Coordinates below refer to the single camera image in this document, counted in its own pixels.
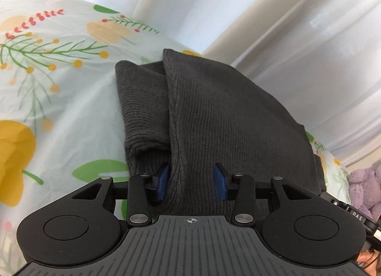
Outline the person's right hand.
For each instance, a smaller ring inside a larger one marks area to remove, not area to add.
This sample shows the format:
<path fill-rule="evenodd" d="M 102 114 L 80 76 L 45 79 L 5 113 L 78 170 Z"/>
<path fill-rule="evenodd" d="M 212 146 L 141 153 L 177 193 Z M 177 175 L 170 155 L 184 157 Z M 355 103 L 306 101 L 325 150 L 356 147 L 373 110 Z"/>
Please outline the person's right hand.
<path fill-rule="evenodd" d="M 361 251 L 356 263 L 367 275 L 380 276 L 380 252 L 376 250 Z"/>

